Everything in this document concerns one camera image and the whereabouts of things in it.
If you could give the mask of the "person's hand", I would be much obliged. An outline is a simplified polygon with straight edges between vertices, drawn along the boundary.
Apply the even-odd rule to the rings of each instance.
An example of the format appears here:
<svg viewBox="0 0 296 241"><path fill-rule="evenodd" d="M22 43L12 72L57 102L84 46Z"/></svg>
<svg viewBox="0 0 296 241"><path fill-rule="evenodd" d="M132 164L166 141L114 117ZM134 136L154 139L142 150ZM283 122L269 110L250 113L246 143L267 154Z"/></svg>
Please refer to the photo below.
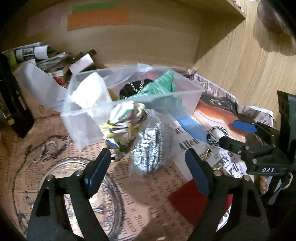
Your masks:
<svg viewBox="0 0 296 241"><path fill-rule="evenodd" d="M289 182L287 185L285 185L282 188L282 190L287 189L289 187L289 185L291 184L292 179L293 179L293 174L290 172L289 176L290 176ZM267 176L260 176L259 178L260 178L260 193L262 195L264 195L268 191L268 184L267 184L268 177Z"/></svg>

